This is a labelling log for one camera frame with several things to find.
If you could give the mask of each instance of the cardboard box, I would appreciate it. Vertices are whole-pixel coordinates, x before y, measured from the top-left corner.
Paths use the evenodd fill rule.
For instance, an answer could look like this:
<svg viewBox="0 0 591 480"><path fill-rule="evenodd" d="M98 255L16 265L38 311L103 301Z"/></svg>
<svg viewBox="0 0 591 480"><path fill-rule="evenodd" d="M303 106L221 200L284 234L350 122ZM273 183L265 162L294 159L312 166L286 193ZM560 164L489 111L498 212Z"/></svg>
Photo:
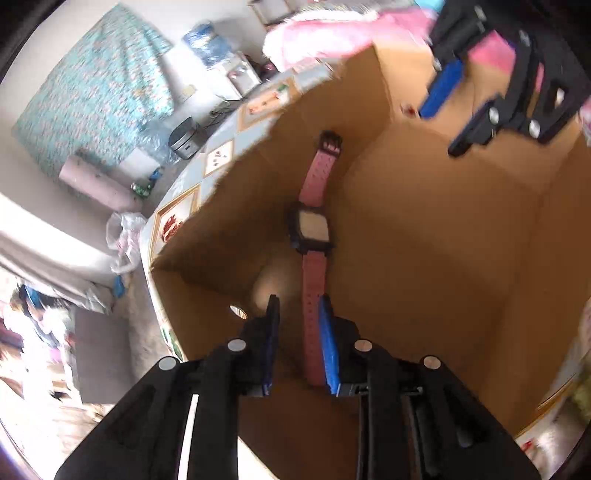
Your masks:
<svg viewBox="0 0 591 480"><path fill-rule="evenodd" d="M434 120L406 118L400 105L417 106L432 74L426 51L349 59L233 162L153 263L189 358L239 332L230 305L256 316L279 296L274 388L241 400L240 436L281 480L353 478L357 458L355 406L301 374L301 256L285 224L324 129L343 137L326 193L327 292L363 337L402 359L439 356L517 433L576 335L591 273L577 125L546 147L502 132L452 160L449 141L508 79L473 66Z"/></svg>

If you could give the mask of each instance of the watch face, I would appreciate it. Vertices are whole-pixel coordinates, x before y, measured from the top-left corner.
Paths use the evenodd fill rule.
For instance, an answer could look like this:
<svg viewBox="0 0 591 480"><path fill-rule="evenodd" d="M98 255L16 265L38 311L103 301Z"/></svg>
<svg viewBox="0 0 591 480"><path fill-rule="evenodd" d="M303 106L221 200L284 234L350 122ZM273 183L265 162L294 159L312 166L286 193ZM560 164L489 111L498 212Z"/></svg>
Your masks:
<svg viewBox="0 0 591 480"><path fill-rule="evenodd" d="M321 213L301 210L300 232L306 240L329 242L329 224Z"/></svg>

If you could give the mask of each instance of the white curtain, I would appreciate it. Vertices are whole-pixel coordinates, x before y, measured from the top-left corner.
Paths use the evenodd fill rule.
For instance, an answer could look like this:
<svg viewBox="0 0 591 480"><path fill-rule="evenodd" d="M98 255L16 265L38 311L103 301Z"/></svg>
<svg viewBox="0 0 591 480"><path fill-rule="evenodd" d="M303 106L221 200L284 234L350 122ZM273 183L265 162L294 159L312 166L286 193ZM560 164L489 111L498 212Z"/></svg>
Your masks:
<svg viewBox="0 0 591 480"><path fill-rule="evenodd" d="M1 234L0 267L45 295L70 300L94 312L109 313L111 310L113 297L108 288L52 264Z"/></svg>

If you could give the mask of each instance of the picture on tablecloth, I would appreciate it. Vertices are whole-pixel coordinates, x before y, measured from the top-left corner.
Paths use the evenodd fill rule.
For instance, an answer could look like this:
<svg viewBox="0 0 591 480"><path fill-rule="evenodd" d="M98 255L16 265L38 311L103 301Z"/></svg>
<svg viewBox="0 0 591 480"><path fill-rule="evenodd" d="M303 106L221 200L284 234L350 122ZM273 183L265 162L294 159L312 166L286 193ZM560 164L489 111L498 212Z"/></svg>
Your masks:
<svg viewBox="0 0 591 480"><path fill-rule="evenodd" d="M242 105L239 112L238 131L246 130L288 105L300 94L292 77L265 89Z"/></svg>
<svg viewBox="0 0 591 480"><path fill-rule="evenodd" d="M156 212L150 242L150 264L185 220L199 209L200 186L191 187Z"/></svg>
<svg viewBox="0 0 591 480"><path fill-rule="evenodd" d="M226 143L214 148L207 154L205 159L205 172L203 177L215 172L217 169L229 164L234 158L234 140L229 140Z"/></svg>

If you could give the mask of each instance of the white strip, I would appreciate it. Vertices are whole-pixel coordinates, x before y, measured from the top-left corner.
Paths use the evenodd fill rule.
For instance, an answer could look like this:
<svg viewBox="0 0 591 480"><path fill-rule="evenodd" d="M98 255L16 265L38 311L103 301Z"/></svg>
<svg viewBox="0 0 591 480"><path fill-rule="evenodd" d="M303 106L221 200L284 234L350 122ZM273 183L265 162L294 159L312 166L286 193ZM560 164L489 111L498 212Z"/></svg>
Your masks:
<svg viewBox="0 0 591 480"><path fill-rule="evenodd" d="M193 425L195 424L195 414L197 413L197 402L199 395L191 397L189 414L187 415L187 425L183 436L183 446L181 447L181 461L178 464L177 480L187 480L187 470L189 468L189 453L191 452L191 438L193 437Z"/></svg>

